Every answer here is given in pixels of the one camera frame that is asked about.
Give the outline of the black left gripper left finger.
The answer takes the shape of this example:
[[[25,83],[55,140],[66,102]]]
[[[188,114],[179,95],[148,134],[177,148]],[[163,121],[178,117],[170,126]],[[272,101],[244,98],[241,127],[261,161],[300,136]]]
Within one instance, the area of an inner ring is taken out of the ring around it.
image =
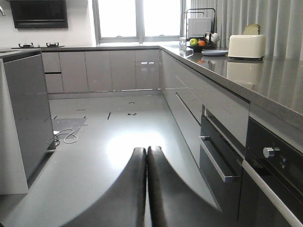
[[[146,150],[135,148],[111,187],[65,227],[143,227],[146,201]]]

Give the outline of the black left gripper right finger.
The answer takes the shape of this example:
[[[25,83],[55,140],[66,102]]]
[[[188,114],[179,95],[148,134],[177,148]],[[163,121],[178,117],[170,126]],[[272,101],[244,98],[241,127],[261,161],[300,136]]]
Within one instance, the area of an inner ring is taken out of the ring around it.
[[[154,227],[221,227],[220,212],[176,173],[161,147],[148,147],[148,194]]]

